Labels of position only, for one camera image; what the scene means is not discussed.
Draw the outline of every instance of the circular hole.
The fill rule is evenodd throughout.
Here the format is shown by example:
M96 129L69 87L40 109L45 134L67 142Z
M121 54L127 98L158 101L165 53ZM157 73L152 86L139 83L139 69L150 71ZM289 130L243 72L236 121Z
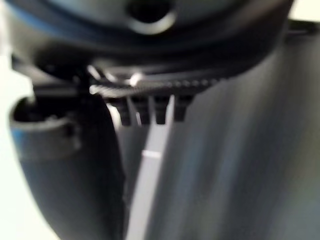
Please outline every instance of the circular hole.
M129 16L144 24L153 24L163 19L172 9L167 0L134 0L127 6Z

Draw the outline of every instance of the white surface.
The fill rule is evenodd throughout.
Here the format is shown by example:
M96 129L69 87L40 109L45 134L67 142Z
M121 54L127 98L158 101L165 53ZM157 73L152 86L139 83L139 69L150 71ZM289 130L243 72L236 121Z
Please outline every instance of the white surface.
M291 17L320 21L320 0L300 0L293 8ZM10 70L6 57L0 56L0 239L2 240L57 240L58 238L48 227L41 216L23 178L18 165L15 151L12 146L8 128L8 114L11 106L17 99L30 95L30 82ZM150 167L143 163L142 169L147 169L139 178L139 183L153 180L148 175ZM145 199L136 194L137 206L144 206ZM133 212L136 221L139 221L139 211ZM146 221L145 212L141 213ZM141 229L136 229L142 236Z

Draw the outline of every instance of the black plastic part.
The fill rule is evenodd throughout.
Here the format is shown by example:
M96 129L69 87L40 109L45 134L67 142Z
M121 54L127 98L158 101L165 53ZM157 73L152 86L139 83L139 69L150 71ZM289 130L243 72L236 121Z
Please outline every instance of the black plastic part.
M131 125L130 110L128 107L128 102L125 97L123 98L107 98L107 103L110 103L113 107L117 109L120 115L121 123L123 126Z
M144 96L135 96L131 98L137 112L137 121L141 125L150 124L149 100Z
M43 216L61 240L122 240L125 177L104 101L88 97L64 116L52 111L37 121L29 116L32 105L23 99L15 106L10 128Z
M319 31L319 23L312 21L290 20L288 36L312 35Z
M174 98L174 121L183 122L186 117L188 106L193 101L194 96L176 96Z
M170 96L155 96L154 101L154 112L155 122L159 125L166 124L167 107L170 101Z

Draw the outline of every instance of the round opening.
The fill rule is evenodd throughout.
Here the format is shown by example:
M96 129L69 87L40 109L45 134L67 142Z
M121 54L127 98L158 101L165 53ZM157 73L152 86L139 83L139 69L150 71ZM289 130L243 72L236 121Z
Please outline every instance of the round opening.
M128 4L127 13L141 23L153 24L164 18L171 8L167 0L134 0Z
M162 33L176 20L173 5L168 0L132 0L126 12L130 20L129 27L145 35Z

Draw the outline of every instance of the gray plastic surface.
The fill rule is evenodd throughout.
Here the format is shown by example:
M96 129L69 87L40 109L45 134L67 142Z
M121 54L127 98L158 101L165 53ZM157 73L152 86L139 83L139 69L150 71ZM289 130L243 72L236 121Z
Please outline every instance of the gray plastic surface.
M164 153L146 240L320 238L320 36L195 98Z

